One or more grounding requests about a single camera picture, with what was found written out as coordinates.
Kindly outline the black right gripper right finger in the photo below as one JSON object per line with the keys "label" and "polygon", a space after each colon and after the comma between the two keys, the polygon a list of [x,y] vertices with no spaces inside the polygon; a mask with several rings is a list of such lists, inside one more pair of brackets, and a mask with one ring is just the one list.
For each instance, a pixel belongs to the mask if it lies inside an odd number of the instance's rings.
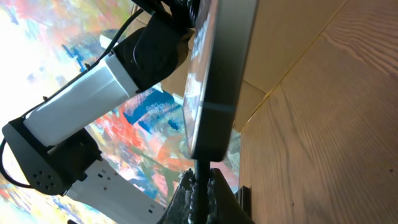
{"label": "black right gripper right finger", "polygon": [[251,189],[243,186],[233,193],[222,172],[217,168],[211,168],[208,199],[207,223],[254,224],[251,218]]}

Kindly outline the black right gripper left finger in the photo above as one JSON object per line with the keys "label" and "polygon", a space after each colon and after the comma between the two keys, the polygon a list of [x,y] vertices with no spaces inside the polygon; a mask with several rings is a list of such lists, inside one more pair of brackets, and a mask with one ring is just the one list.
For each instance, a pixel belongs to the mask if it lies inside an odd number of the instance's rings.
{"label": "black right gripper left finger", "polygon": [[180,174],[180,182],[174,192],[172,200],[157,224],[188,223],[194,181],[195,176],[191,169]]}

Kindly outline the bronze Galaxy smartphone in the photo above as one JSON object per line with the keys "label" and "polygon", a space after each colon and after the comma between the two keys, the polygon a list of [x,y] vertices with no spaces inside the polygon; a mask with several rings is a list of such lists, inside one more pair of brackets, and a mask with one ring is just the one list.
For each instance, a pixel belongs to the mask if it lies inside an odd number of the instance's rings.
{"label": "bronze Galaxy smartphone", "polygon": [[190,157],[222,161],[246,64],[257,0],[201,1],[183,97]]}

